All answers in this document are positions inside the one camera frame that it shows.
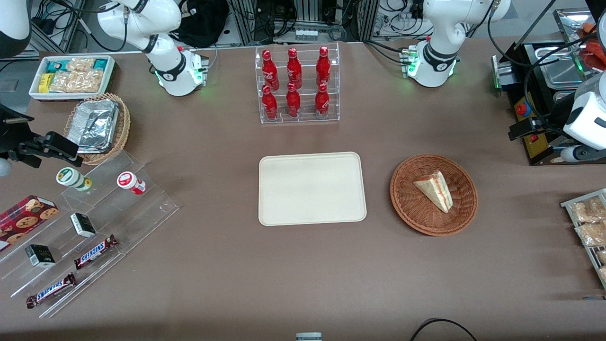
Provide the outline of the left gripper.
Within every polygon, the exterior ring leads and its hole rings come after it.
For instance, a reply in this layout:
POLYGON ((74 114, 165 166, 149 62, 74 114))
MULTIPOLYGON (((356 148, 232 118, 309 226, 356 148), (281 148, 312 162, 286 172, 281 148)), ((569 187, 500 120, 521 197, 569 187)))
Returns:
POLYGON ((522 121, 509 126, 508 137, 511 142, 532 135, 535 132, 548 132, 559 134, 568 139, 573 139, 571 135, 563 131, 563 127, 569 120, 571 111, 573 110, 574 97, 563 97, 558 101, 540 97, 538 102, 541 115, 547 120, 548 124, 541 123, 540 119, 535 121, 532 118, 525 118, 522 121))

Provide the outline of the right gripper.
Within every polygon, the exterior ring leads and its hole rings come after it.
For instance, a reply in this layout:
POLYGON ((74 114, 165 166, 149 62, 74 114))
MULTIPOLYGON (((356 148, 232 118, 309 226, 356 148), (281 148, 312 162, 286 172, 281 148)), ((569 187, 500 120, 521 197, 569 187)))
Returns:
POLYGON ((20 114, 11 108, 0 106, 0 152, 7 160, 22 162, 32 168, 39 168, 43 155, 43 140, 48 149, 57 153, 57 158, 76 168, 83 164, 83 158, 78 155, 78 145, 57 132, 39 135, 29 127, 33 118, 20 114))

